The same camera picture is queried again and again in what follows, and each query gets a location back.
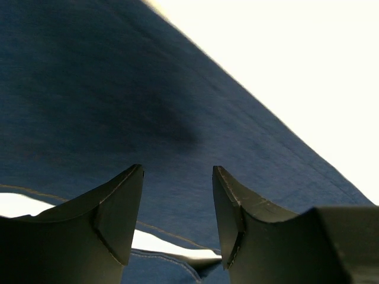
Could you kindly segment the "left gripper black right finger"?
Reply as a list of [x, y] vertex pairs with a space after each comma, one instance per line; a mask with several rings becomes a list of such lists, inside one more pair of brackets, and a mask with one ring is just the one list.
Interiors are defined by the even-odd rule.
[[223, 268], [232, 283], [377, 283], [378, 207], [296, 214], [213, 168]]

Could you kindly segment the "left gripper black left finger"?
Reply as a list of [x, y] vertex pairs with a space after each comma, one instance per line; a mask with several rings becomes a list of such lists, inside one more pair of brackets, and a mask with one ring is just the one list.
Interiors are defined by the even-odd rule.
[[144, 171], [31, 216], [1, 218], [2, 283], [120, 283], [127, 266]]

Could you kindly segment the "dark blue denim trousers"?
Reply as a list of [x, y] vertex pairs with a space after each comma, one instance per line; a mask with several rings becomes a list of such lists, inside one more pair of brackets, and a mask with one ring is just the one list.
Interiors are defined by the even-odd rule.
[[50, 209], [135, 164], [120, 283], [232, 283], [215, 166], [296, 214], [375, 206], [142, 1], [2, 1], [1, 192]]

